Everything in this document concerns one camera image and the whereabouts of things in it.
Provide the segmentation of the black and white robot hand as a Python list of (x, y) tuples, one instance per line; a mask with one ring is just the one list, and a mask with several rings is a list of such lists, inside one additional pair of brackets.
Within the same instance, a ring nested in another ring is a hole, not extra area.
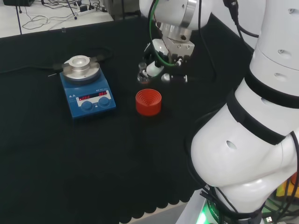
[(152, 40), (145, 48), (143, 61), (139, 64), (139, 82), (148, 83), (165, 69), (176, 69), (185, 65), (194, 48), (191, 41), (180, 42), (170, 38)]

